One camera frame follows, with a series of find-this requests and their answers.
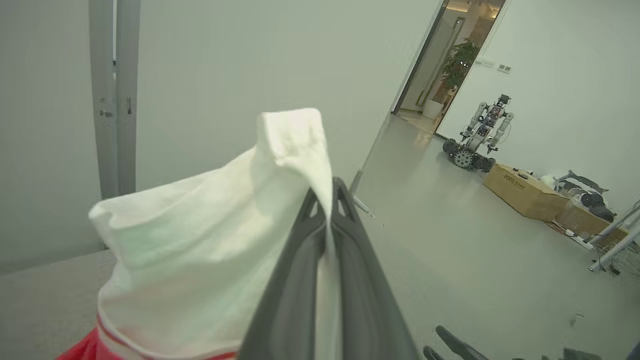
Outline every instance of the wall outlet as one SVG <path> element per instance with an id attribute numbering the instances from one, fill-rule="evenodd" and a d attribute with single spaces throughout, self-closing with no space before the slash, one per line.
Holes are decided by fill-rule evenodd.
<path id="1" fill-rule="evenodd" d="M 506 74 L 509 74 L 511 72 L 511 67 L 501 64 L 500 66 L 498 66 L 498 71 L 502 71 L 502 72 L 505 72 Z"/>

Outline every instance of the doorway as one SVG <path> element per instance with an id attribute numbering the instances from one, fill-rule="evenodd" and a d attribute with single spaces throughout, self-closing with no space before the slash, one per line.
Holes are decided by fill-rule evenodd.
<path id="1" fill-rule="evenodd" d="M 435 133 L 505 0 L 445 0 L 393 110 Z"/>

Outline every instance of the black plastic object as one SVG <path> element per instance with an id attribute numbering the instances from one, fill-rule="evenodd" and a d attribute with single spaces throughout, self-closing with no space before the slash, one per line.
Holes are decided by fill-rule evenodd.
<path id="1" fill-rule="evenodd" d="M 312 214 L 317 204 L 317 212 Z M 309 190 L 244 336 L 238 360 L 312 360 L 326 218 Z"/>
<path id="2" fill-rule="evenodd" d="M 599 193 L 583 193 L 580 197 L 580 201 L 582 205 L 585 205 L 587 208 L 604 205 L 604 199 Z"/>
<path id="3" fill-rule="evenodd" d="M 480 354 L 471 345 L 458 339 L 454 334 L 451 334 L 451 332 L 445 329 L 444 326 L 438 325 L 436 327 L 436 332 L 440 336 L 440 339 L 442 339 L 442 341 L 444 341 L 444 343 L 447 344 L 449 349 L 451 349 L 451 351 L 453 351 L 455 354 L 460 356 L 463 360 L 488 360 L 484 355 Z M 442 357 L 438 355 L 435 351 L 433 351 L 433 349 L 430 347 L 424 348 L 424 356 L 426 356 L 427 359 L 429 360 L 442 359 Z"/>
<path id="4" fill-rule="evenodd" d="M 594 206 L 591 209 L 589 209 L 589 211 L 595 216 L 599 218 L 603 218 L 608 222 L 613 222 L 613 219 L 616 216 L 616 214 L 614 214 L 611 210 L 607 209 L 607 207 L 604 205 Z"/>
<path id="5" fill-rule="evenodd" d="M 602 360 L 600 356 L 589 354 L 571 348 L 566 348 L 563 352 L 563 360 Z"/>
<path id="6" fill-rule="evenodd" d="M 333 180 L 331 225 L 340 266 L 343 360 L 416 359 L 409 330 L 339 178 Z M 238 360 L 314 358 L 317 265 L 324 254 L 325 226 L 324 212 L 309 190 Z"/>
<path id="7" fill-rule="evenodd" d="M 411 334 L 339 178 L 333 181 L 331 225 L 340 263 L 343 360 L 416 359 Z"/>
<path id="8" fill-rule="evenodd" d="M 587 185 L 587 186 L 589 186 L 590 188 L 592 188 L 592 189 L 596 190 L 596 191 L 597 191 L 598 193 L 600 193 L 600 194 L 602 194 L 602 193 L 604 193 L 604 192 L 608 192 L 608 191 L 609 191 L 608 189 L 603 189 L 603 188 L 599 187 L 599 186 L 598 186 L 598 184 L 596 184 L 595 182 L 593 182 L 593 181 L 591 181 L 591 180 L 587 179 L 587 178 L 586 178 L 586 177 L 584 177 L 584 176 L 578 176 L 578 175 L 576 175 L 576 174 L 575 174 L 573 171 L 571 171 L 571 170 L 569 170 L 569 174 L 566 174 L 565 176 L 560 177 L 560 178 L 558 179 L 558 182 L 559 182 L 559 183 L 561 183 L 561 184 L 562 184 L 562 183 L 564 183 L 563 188 L 565 188 L 565 189 L 567 189 L 567 190 L 572 189 L 572 188 L 579 188 L 579 187 L 580 187 L 580 186 L 578 186 L 578 185 L 576 185 L 576 184 L 574 184 L 574 183 L 572 183 L 572 182 L 570 182 L 570 181 L 564 181 L 565 179 L 568 179 L 568 178 L 576 179 L 576 180 L 580 181 L 581 183 L 586 184 L 586 185 Z"/>

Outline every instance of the white planter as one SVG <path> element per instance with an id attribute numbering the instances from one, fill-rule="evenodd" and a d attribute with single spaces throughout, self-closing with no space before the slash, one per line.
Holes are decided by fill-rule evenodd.
<path id="1" fill-rule="evenodd" d="M 444 108 L 444 104 L 440 104 L 439 102 L 427 99 L 427 101 L 424 102 L 422 116 L 427 117 L 431 120 L 436 119 L 442 111 L 442 108 Z"/>

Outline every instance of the metal rack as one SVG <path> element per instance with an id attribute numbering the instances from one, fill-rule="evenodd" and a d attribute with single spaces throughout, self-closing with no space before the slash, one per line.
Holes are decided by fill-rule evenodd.
<path id="1" fill-rule="evenodd" d="M 635 226 L 633 230 L 629 232 L 628 235 L 626 235 L 622 240 L 620 240 L 620 242 L 618 242 L 613 247 L 598 248 L 598 245 L 597 245 L 599 241 L 601 241 L 602 239 L 610 235 L 615 230 L 615 228 L 622 226 L 624 221 L 632 217 L 638 211 L 640 211 L 640 200 L 637 201 L 624 214 L 619 216 L 616 221 L 609 224 L 609 226 L 607 226 L 602 232 L 600 232 L 600 234 L 592 235 L 589 238 L 588 243 L 593 246 L 594 250 L 596 250 L 599 255 L 601 255 L 598 257 L 596 262 L 593 263 L 591 267 L 589 267 L 589 270 L 594 272 L 599 271 L 603 269 L 605 266 L 607 266 L 609 263 L 613 262 L 618 256 L 624 256 L 626 260 L 625 262 L 628 265 L 633 266 L 636 269 L 640 269 L 640 258 L 636 256 L 638 248 L 637 248 L 637 245 L 634 243 L 634 240 L 640 239 L 640 236 L 639 236 L 640 225 Z"/>

